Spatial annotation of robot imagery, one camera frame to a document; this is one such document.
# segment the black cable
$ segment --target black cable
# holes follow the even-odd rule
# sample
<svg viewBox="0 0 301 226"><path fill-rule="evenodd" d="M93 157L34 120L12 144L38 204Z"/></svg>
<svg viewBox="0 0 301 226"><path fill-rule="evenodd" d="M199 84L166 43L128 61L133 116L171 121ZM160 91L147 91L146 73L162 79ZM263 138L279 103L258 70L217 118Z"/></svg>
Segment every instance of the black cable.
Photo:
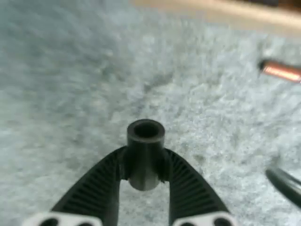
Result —
<svg viewBox="0 0 301 226"><path fill-rule="evenodd" d="M301 209L301 181L277 167L268 168L265 173L274 187Z"/></svg>

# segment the black cylindrical object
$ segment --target black cylindrical object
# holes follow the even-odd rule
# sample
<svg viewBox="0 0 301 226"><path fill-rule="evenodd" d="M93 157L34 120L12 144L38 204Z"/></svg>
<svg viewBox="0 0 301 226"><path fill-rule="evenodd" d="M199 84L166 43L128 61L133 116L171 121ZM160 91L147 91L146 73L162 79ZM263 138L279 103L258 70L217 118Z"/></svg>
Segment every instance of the black cylindrical object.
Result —
<svg viewBox="0 0 301 226"><path fill-rule="evenodd" d="M159 162L164 162L164 127L157 121L142 119L127 128L128 181L140 191L154 189L159 181Z"/></svg>

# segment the tube opening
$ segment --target tube opening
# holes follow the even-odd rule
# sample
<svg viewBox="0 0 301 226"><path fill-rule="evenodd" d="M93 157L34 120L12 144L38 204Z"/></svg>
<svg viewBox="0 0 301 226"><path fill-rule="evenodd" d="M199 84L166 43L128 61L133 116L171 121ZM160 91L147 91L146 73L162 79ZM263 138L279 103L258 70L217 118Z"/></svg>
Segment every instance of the tube opening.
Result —
<svg viewBox="0 0 301 226"><path fill-rule="evenodd" d="M134 133L140 138L152 138L159 134L159 128L154 123L143 122L134 127Z"/></svg>

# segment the gray carpet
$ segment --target gray carpet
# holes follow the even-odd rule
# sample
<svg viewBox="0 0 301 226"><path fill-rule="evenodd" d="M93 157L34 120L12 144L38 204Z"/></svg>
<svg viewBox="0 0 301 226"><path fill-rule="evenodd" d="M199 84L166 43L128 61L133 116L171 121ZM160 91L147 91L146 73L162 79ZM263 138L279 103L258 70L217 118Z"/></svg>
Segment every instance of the gray carpet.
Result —
<svg viewBox="0 0 301 226"><path fill-rule="evenodd" d="M301 88L256 68L299 64L300 41L121 0L2 0L0 18L1 226L51 208L140 118L242 226L301 225L263 174L273 162L301 178ZM167 186L125 182L120 198L120 226L167 225Z"/></svg>

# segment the copper pipe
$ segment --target copper pipe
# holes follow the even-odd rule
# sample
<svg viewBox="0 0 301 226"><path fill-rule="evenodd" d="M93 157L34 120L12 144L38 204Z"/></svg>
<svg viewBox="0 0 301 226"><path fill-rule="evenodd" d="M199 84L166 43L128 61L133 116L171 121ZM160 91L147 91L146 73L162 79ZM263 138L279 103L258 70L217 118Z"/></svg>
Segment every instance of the copper pipe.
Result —
<svg viewBox="0 0 301 226"><path fill-rule="evenodd" d="M263 60L259 64L259 68L265 74L301 83L301 68L285 65L272 60Z"/></svg>

